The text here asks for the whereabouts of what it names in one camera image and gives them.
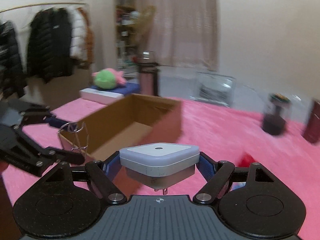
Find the red object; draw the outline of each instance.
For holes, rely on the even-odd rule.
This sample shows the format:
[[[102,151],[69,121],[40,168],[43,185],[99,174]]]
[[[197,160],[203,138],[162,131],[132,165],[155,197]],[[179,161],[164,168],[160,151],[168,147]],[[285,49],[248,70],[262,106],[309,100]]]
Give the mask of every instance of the red object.
[[[239,163],[235,163],[237,167],[245,167],[248,168],[251,163],[256,163],[257,161],[252,158],[252,156],[248,153],[244,153],[242,159],[239,161]]]
[[[320,140],[320,101],[313,101],[309,121],[302,136],[310,143],[317,143]]]
[[[133,56],[131,60],[132,60],[134,63],[137,63],[137,62],[138,62],[137,56]]]

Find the jacket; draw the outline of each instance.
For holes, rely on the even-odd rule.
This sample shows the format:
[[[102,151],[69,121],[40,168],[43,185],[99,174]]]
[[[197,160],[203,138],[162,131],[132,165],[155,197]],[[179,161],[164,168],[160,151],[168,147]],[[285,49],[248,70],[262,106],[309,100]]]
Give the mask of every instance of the jacket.
[[[71,25],[68,13],[50,8],[36,14],[31,24],[27,52],[28,76],[37,75],[47,83],[52,78],[70,76]]]
[[[87,53],[84,48],[86,37],[86,24],[82,14],[74,7],[68,7],[69,21],[72,26],[72,39],[70,46],[70,57],[87,60]]]
[[[1,87],[5,98],[13,93],[24,96],[27,83],[21,64],[19,47],[16,40],[14,25],[7,21],[0,25],[0,65],[4,67]]]
[[[87,61],[89,64],[93,63],[93,31],[90,28],[90,22],[89,22],[89,17],[88,14],[86,13],[86,11],[79,7],[78,11],[82,14],[82,16],[84,17],[84,20],[86,22],[86,37],[85,37],[85,45],[84,48],[87,51]]]

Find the white jacket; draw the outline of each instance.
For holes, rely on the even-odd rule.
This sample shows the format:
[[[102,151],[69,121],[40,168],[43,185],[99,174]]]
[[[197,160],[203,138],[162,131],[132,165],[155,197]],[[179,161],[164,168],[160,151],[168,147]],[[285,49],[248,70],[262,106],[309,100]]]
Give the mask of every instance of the white jacket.
[[[70,57],[87,60],[85,50],[86,23],[82,14],[73,6],[67,7],[69,22],[72,26]]]

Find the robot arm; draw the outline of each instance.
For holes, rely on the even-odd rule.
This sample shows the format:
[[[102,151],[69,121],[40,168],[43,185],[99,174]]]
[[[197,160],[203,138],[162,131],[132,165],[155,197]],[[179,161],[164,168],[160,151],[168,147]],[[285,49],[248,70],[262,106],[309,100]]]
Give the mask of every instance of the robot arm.
[[[23,126],[48,123],[52,127],[76,129],[76,125],[56,118],[49,109],[19,99],[0,102],[0,159],[36,176],[54,162],[66,161],[73,164],[84,163],[79,153],[57,149],[42,148],[23,132]]]

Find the black puffer jacket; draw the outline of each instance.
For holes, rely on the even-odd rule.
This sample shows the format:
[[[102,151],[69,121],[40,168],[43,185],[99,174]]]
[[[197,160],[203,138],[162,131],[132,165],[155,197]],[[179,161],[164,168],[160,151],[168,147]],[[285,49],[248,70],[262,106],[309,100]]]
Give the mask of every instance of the black puffer jacket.
[[[0,25],[0,65],[5,67],[1,86],[4,97],[17,93],[24,95],[23,88],[27,85],[22,70],[19,47],[16,40],[14,26],[11,21]]]
[[[49,82],[52,78],[72,75],[69,57],[71,25],[65,9],[40,11],[31,23],[27,73]]]

